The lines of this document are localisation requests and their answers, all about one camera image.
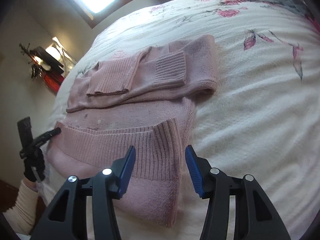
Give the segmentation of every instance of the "ribbed hem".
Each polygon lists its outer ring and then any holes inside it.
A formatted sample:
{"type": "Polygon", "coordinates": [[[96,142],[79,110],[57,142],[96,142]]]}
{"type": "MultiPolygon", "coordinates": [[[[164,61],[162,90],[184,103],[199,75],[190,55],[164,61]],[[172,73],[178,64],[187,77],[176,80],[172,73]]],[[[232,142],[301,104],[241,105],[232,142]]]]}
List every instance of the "ribbed hem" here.
{"type": "Polygon", "coordinates": [[[99,62],[99,70],[92,75],[87,95],[123,94],[132,86],[139,62],[146,50],[133,56],[99,62]]]}
{"type": "Polygon", "coordinates": [[[156,61],[153,87],[168,88],[186,84],[186,57],[183,51],[163,56],[156,61]]]}
{"type": "Polygon", "coordinates": [[[57,122],[61,135],[52,139],[66,155],[89,165],[105,168],[122,158],[130,145],[136,148],[132,176],[150,180],[172,180],[180,177],[182,146],[175,119],[155,126],[95,131],[57,122]]]}
{"type": "MultiPolygon", "coordinates": [[[[93,167],[66,155],[54,145],[51,145],[50,151],[55,152],[53,159],[50,155],[48,156],[50,163],[65,178],[76,175],[80,179],[85,179],[103,170],[103,168],[93,167]]],[[[127,193],[120,201],[115,201],[114,205],[140,219],[172,227],[177,217],[180,185],[180,177],[163,181],[132,176],[127,193]]]]}

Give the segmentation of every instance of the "floral bedspread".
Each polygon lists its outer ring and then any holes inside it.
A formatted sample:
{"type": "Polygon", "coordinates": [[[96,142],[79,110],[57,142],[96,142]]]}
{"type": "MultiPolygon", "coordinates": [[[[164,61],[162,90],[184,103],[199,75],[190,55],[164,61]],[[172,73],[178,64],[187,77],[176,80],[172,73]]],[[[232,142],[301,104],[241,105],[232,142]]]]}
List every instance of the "floral bedspread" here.
{"type": "MultiPolygon", "coordinates": [[[[129,14],[98,35],[66,77],[47,128],[64,119],[74,79],[97,61],[206,33],[215,38],[220,82],[213,96],[198,98],[190,143],[226,174],[252,174],[299,239],[320,209],[320,35],[301,15],[258,0],[175,0],[129,14]]],[[[207,202],[183,176],[175,227],[116,211],[123,238],[199,239],[207,202]]],[[[50,168],[44,199],[63,182],[50,168]]]]}

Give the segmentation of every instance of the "sweater sleeve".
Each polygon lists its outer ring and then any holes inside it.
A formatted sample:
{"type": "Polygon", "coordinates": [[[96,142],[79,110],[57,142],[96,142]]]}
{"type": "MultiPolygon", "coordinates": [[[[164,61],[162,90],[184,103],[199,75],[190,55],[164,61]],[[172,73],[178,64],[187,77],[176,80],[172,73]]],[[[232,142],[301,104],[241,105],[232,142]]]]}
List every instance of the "sweater sleeve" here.
{"type": "Polygon", "coordinates": [[[3,213],[16,233],[28,235],[36,220],[38,193],[21,182],[18,197],[13,208],[3,213]]]}
{"type": "MultiPolygon", "coordinates": [[[[121,93],[118,91],[119,87],[109,90],[109,84],[113,83],[106,77],[111,75],[101,75],[95,67],[85,77],[76,78],[70,90],[67,112],[134,102],[174,100],[199,93],[213,94],[218,84],[214,37],[208,34],[193,41],[175,41],[152,47],[141,58],[135,75],[131,75],[133,79],[130,88],[121,90],[121,93]],[[87,93],[89,85],[95,93],[87,93]]],[[[122,84],[123,79],[115,77],[112,76],[114,83],[122,84]]]]}
{"type": "Polygon", "coordinates": [[[183,51],[142,63],[139,61],[143,52],[99,63],[99,70],[90,79],[87,95],[119,97],[126,93],[130,98],[150,90],[185,85],[186,59],[183,51]]]}

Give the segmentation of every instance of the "black glove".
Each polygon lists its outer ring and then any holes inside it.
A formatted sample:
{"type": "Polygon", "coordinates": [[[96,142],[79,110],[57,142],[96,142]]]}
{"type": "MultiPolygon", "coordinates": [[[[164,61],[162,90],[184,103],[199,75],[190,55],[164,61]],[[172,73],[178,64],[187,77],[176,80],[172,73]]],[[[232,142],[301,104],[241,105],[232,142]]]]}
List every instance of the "black glove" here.
{"type": "Polygon", "coordinates": [[[41,179],[41,181],[43,181],[44,180],[43,173],[44,173],[45,165],[44,165],[42,150],[40,148],[38,148],[35,152],[35,155],[37,155],[37,157],[29,156],[23,160],[23,162],[24,162],[24,176],[28,180],[35,182],[37,179],[36,179],[36,176],[34,175],[33,170],[31,168],[31,167],[35,167],[36,171],[39,175],[39,178],[41,179]]]}

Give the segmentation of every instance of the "pink sweater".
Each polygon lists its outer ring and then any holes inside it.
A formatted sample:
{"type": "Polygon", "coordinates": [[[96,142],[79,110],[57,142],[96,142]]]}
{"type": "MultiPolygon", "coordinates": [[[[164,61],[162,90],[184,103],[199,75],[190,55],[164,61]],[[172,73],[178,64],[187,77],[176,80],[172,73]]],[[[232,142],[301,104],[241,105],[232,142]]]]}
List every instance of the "pink sweater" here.
{"type": "Polygon", "coordinates": [[[51,140],[48,160],[65,177],[87,178],[134,145],[137,157],[132,178],[127,193],[115,205],[172,227],[193,98],[213,93],[216,80],[216,52],[210,35],[99,62],[76,79],[67,117],[57,122],[62,132],[51,140]]]}

